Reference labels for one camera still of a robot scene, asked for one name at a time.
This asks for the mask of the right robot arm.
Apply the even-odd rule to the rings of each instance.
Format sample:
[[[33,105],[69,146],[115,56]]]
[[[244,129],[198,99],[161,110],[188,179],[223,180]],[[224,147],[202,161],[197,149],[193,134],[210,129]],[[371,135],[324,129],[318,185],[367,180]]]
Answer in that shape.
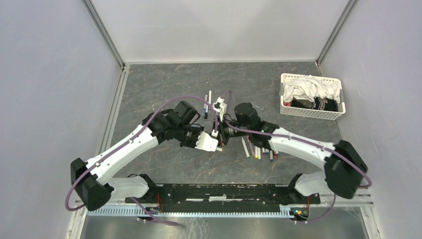
[[[259,149],[286,153],[320,169],[316,173],[300,175],[294,186],[288,188],[291,202],[300,203],[307,196],[322,192],[352,199],[358,189],[372,185],[367,165],[350,142],[323,142],[291,133],[262,120],[250,103],[238,104],[234,112],[235,119],[227,113],[220,116],[223,144],[231,137],[247,136]]]

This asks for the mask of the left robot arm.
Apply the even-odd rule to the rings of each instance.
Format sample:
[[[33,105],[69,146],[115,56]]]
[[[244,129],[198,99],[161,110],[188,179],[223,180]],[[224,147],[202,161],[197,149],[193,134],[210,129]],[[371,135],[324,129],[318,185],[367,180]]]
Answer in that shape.
[[[75,191],[89,211],[105,205],[118,192],[114,175],[137,156],[166,140],[195,148],[203,131],[194,124],[200,113],[188,102],[173,109],[150,113],[127,137],[87,161],[76,158],[70,164],[71,191]]]

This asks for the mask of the white marker pale yellow cap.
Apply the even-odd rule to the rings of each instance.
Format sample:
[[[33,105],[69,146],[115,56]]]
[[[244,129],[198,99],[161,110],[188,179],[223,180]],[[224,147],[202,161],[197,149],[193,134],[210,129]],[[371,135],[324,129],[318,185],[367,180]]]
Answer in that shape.
[[[255,158],[258,159],[258,148],[257,146],[254,147]]]

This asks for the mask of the pink pen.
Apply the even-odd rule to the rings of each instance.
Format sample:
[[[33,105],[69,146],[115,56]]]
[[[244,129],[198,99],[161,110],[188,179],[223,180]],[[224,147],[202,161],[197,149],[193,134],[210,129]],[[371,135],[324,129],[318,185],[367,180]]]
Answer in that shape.
[[[255,150],[254,150],[254,146],[253,146],[253,144],[251,143],[249,136],[247,136],[247,141],[248,141],[248,144],[249,144],[249,148],[250,148],[250,150],[251,150],[251,155],[252,155],[253,157],[256,157]]]

